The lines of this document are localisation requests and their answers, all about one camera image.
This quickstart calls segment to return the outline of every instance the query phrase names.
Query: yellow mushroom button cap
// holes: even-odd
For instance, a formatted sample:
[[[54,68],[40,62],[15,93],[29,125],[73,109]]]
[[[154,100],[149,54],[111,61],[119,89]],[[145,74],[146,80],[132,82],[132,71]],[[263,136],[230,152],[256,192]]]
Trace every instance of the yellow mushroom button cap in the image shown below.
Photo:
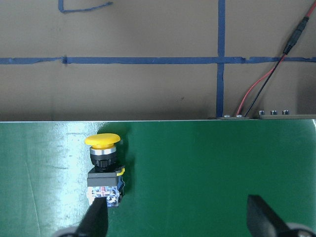
[[[87,137],[84,142],[94,149],[109,149],[114,146],[115,142],[119,141],[120,137],[117,134],[101,133]]]

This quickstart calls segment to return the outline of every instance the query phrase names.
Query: blue tape strip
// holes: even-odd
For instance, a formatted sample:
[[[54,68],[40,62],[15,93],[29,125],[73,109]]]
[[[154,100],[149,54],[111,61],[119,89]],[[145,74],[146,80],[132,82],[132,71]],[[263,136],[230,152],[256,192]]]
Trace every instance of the blue tape strip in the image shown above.
[[[82,11],[93,11],[105,6],[109,6],[112,5],[113,2],[109,1],[105,4],[102,4],[100,6],[95,6],[95,7],[91,7],[91,8],[86,8],[86,9],[75,9],[75,10],[65,10],[64,9],[64,0],[58,0],[58,10],[62,13],[70,13],[70,12],[82,12]]]
[[[225,0],[218,0],[218,42],[219,59],[225,57]],[[217,64],[216,81],[216,117],[222,117],[224,112],[224,63]]]
[[[0,58],[0,64],[34,64],[60,60],[63,64],[256,64],[276,62],[277,57],[57,57],[57,58]],[[288,62],[313,62],[316,57],[285,58]]]

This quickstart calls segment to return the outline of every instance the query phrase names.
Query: red wire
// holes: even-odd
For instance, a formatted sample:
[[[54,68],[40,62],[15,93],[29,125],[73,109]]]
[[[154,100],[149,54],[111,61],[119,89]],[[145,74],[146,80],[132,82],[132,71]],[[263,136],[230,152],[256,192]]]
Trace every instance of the red wire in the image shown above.
[[[311,6],[309,11],[307,12],[307,14],[306,14],[307,17],[309,17],[311,15],[311,13],[314,11],[315,7],[316,7],[316,1],[314,2],[314,4]]]
[[[280,63],[284,60],[285,58],[285,55],[282,57]],[[252,91],[252,89],[259,83],[261,82],[264,78],[266,78],[273,70],[275,69],[275,67],[273,67],[270,71],[268,71],[263,77],[261,77],[259,80],[257,80],[250,88],[249,90],[246,92],[245,96],[243,97],[239,107],[238,107],[238,110],[237,110],[237,113],[236,113],[236,116],[237,115],[240,115],[240,112],[241,112],[241,109],[243,107],[243,104],[245,103],[245,100],[248,96],[248,94]]]

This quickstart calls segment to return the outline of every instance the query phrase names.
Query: green board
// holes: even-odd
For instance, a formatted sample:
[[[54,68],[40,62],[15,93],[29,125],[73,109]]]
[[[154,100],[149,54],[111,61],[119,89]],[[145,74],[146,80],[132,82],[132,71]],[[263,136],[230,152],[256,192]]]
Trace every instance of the green board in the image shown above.
[[[248,194],[316,229],[316,121],[0,123],[0,236],[49,237],[88,209],[85,137],[117,133],[125,196],[109,237],[238,236]]]

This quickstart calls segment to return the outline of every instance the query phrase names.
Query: gray wall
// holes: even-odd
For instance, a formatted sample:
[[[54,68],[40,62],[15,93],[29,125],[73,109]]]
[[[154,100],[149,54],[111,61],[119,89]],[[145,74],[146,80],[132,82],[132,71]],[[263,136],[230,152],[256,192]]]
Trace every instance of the gray wall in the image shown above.
[[[86,8],[103,0],[65,0]],[[0,0],[0,58],[216,57],[217,0],[114,0],[63,14],[57,0]],[[226,56],[279,56],[313,0],[226,0]],[[291,57],[316,56],[316,13]],[[273,63],[226,64],[224,113]],[[284,62],[257,104],[316,114],[316,64]],[[0,120],[206,119],[217,65],[0,65]]]

